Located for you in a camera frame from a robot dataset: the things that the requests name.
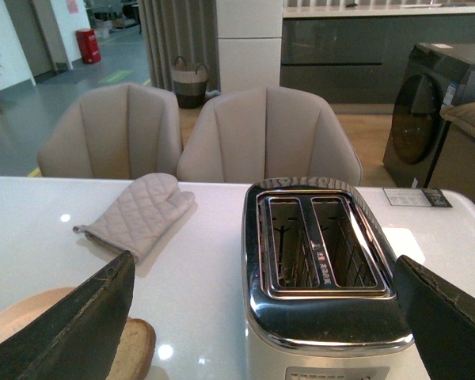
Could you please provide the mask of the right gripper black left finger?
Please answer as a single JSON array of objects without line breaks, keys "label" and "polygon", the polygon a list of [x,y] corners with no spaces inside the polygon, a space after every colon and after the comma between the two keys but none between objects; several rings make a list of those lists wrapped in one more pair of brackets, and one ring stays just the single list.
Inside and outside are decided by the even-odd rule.
[{"label": "right gripper black left finger", "polygon": [[126,324],[135,261],[124,251],[0,343],[0,379],[105,379]]}]

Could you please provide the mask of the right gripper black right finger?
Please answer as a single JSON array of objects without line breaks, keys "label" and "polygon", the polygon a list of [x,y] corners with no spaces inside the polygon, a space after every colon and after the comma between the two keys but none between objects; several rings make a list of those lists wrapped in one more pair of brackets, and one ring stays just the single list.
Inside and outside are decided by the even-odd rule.
[{"label": "right gripper black right finger", "polygon": [[475,379],[475,298],[402,255],[393,285],[432,379]]}]

